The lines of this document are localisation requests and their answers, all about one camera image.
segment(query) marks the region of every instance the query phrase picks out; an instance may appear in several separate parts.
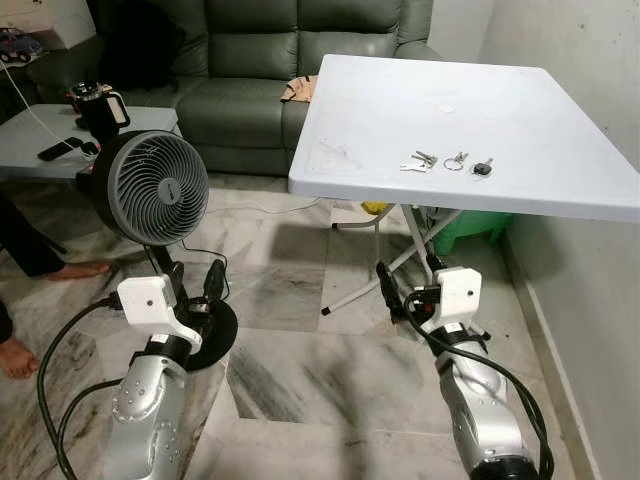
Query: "black fan base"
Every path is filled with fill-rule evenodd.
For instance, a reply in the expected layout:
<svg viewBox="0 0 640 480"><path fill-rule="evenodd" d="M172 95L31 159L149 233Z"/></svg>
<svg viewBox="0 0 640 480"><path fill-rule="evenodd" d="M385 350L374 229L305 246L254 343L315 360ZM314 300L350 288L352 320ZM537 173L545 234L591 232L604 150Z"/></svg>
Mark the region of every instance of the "black fan base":
<svg viewBox="0 0 640 480"><path fill-rule="evenodd" d="M236 314L225 302L220 302L211 331L202 340L200 351L187 360L187 372L210 367L231 349L238 333Z"/></svg>

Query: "sofa armrest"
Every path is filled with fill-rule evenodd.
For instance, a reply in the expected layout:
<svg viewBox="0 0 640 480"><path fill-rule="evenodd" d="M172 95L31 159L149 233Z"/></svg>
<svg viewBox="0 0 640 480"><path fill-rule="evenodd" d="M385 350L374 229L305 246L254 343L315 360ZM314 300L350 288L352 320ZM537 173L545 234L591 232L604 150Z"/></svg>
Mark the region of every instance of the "sofa armrest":
<svg viewBox="0 0 640 480"><path fill-rule="evenodd" d="M405 58L409 60L433 60L444 61L438 52L427 47L426 42L415 41L400 45L394 54L394 58Z"/></svg>
<svg viewBox="0 0 640 480"><path fill-rule="evenodd" d="M69 50L56 50L27 66L27 75L38 87L67 90L77 82L96 79L104 37L92 37Z"/></svg>

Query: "green sofa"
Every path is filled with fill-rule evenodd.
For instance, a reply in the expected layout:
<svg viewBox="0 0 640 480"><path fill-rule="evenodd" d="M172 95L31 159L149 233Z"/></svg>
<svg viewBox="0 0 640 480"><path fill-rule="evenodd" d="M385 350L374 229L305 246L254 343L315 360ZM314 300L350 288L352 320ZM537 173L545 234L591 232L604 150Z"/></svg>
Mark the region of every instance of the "green sofa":
<svg viewBox="0 0 640 480"><path fill-rule="evenodd" d="M89 1L98 35L28 67L44 102L63 102L70 85L96 78L117 3ZM213 171L288 174L308 105L280 96L288 80L317 74L326 53L440 60L427 47L432 0L153 3L186 31L173 66L179 88L123 92L125 101L174 107L184 137Z"/></svg>

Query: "keyring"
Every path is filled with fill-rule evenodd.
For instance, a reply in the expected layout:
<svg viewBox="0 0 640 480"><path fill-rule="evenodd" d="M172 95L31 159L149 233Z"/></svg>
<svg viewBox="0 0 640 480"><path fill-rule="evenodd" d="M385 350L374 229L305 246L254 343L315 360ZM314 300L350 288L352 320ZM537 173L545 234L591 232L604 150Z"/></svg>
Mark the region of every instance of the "keyring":
<svg viewBox="0 0 640 480"><path fill-rule="evenodd" d="M452 172L458 172L460 170L462 170L464 168L464 161L467 159L467 157L469 156L468 153L462 153L460 152L458 155L456 155L453 158L447 158L444 161L444 168L446 168L447 170L451 170ZM456 164L456 168L453 168L451 165L455 163Z"/></svg>
<svg viewBox="0 0 640 480"><path fill-rule="evenodd" d="M451 167L450 165L452 163L455 163L457 165L457 168ZM447 170L451 170L452 172L457 172L459 170L462 170L464 166L462 165L462 162L460 160L456 160L455 158L447 158L444 161L444 168L446 168Z"/></svg>

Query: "fan grille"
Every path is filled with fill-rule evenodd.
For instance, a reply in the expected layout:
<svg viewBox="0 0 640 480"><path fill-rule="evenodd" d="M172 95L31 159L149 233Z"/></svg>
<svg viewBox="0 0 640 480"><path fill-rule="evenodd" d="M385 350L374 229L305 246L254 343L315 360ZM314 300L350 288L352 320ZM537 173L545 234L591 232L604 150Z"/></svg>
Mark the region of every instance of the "fan grille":
<svg viewBox="0 0 640 480"><path fill-rule="evenodd" d="M189 235L207 207L207 171L198 152L168 132L144 132L116 154L109 203L120 229L145 245Z"/></svg>

